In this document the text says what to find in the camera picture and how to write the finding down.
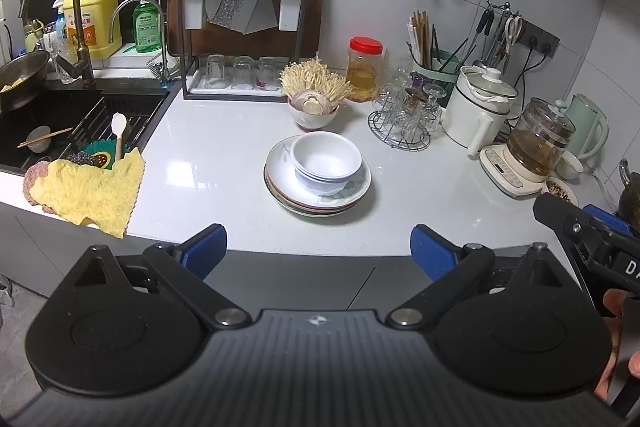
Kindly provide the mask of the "person right hand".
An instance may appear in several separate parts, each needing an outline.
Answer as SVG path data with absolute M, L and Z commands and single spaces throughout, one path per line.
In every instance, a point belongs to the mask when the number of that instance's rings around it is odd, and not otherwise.
M 603 296 L 603 304 L 605 308 L 613 313 L 614 317 L 605 317 L 603 319 L 603 322 L 610 333 L 612 351 L 610 358 L 608 359 L 608 364 L 605 366 L 604 372 L 597 384 L 596 390 L 594 391 L 594 394 L 602 401 L 606 401 L 608 399 L 608 391 L 611 387 L 612 375 L 617 365 L 618 355 L 620 354 L 620 340 L 622 340 L 624 331 L 624 306 L 627 300 L 628 293 L 627 291 L 623 291 L 623 289 L 609 289 L 608 291 L 605 291 Z

